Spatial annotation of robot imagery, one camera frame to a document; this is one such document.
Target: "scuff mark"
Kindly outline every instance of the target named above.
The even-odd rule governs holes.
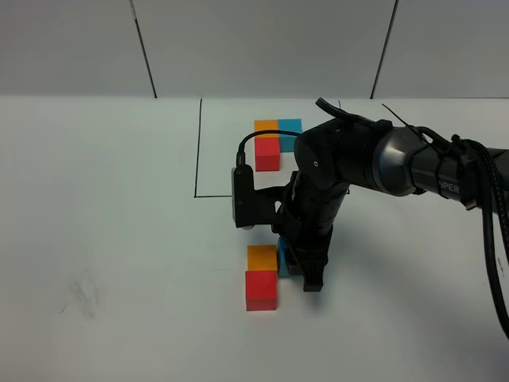
[[[499,260],[499,266],[500,266],[500,271],[502,272],[502,277],[506,277],[504,274],[503,274],[503,268],[502,268],[502,263],[500,262],[500,259],[497,259]]]
[[[80,272],[70,281],[69,289],[76,300],[80,313],[87,319],[95,318],[99,307],[99,289],[91,272],[88,269]]]

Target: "white wall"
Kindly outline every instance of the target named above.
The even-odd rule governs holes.
[[[375,96],[508,97],[507,0],[400,0]]]
[[[2,0],[0,94],[152,96],[127,0]]]
[[[368,98],[394,0],[134,4],[158,96]]]

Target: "blue block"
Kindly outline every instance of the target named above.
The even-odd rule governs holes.
[[[286,266],[286,259],[285,259],[285,248],[286,243],[285,241],[280,237],[278,240],[278,262],[279,262],[279,277],[288,277],[288,267]]]
[[[300,119],[279,119],[278,129],[284,131],[302,132],[302,121]],[[295,138],[290,135],[279,135],[279,146],[282,153],[293,153]]]

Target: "black cable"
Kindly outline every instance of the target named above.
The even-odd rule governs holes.
[[[246,138],[244,138],[239,144],[239,150],[237,151],[237,166],[246,164],[246,153],[244,149],[246,147],[246,142],[251,138],[256,137],[257,135],[264,134],[281,134],[281,135],[292,135],[294,137],[298,137],[301,133],[296,133],[295,131],[284,131],[284,130],[263,130],[263,131],[255,131],[254,133],[249,134]]]
[[[509,339],[509,316],[507,316],[506,304],[503,300],[503,292],[499,282],[499,272],[497,270],[495,256],[491,177],[489,175],[488,166],[484,160],[479,160],[478,163],[481,179],[481,208],[483,211],[484,258],[486,260],[486,273],[488,274],[490,291],[492,292],[493,304],[495,305],[497,318],[499,319],[503,332],[507,339]]]
[[[443,150],[447,150],[451,146],[451,142],[449,142],[447,139],[445,139],[441,135],[435,133],[429,127],[418,126],[418,127],[415,127],[415,129],[419,133],[430,137],[433,140],[433,142],[436,143]]]
[[[346,112],[345,110],[335,107],[334,105],[331,105],[329,102],[327,102],[323,98],[317,99],[315,104],[323,111],[325,111],[327,114],[331,115],[332,117],[339,118],[339,119],[346,119],[352,122],[356,122],[362,125],[371,125],[373,121],[371,121],[368,118],[365,118],[363,116],[357,115],[357,114],[350,114]]]
[[[409,126],[409,124],[408,124],[408,123],[406,123],[405,121],[403,121],[403,120],[401,119],[401,117],[400,117],[399,115],[397,115],[396,113],[394,113],[394,112],[393,112],[393,111],[392,111],[392,110],[391,110],[391,109],[390,109],[387,105],[385,105],[385,104],[383,104],[383,103],[382,103],[382,106],[383,106],[383,107],[385,107],[388,111],[390,111],[390,113],[391,113],[394,117],[396,117],[397,119],[399,119],[399,122],[401,122],[403,125],[405,125],[405,127],[408,127],[408,126]]]
[[[506,252],[507,261],[509,261],[509,218],[507,217],[506,200],[500,184],[499,171],[496,167],[493,157],[488,149],[476,141],[465,140],[475,151],[479,153],[484,164],[488,168],[490,185],[495,195],[495,206],[499,216],[500,231],[502,233],[503,248]]]

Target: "orange block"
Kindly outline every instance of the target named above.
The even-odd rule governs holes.
[[[275,120],[267,120],[267,121],[254,121],[254,131],[263,131],[263,130],[279,130],[278,121]],[[257,138],[279,138],[279,134],[262,134],[258,135]]]
[[[278,249],[275,245],[248,245],[248,271],[278,271]]]

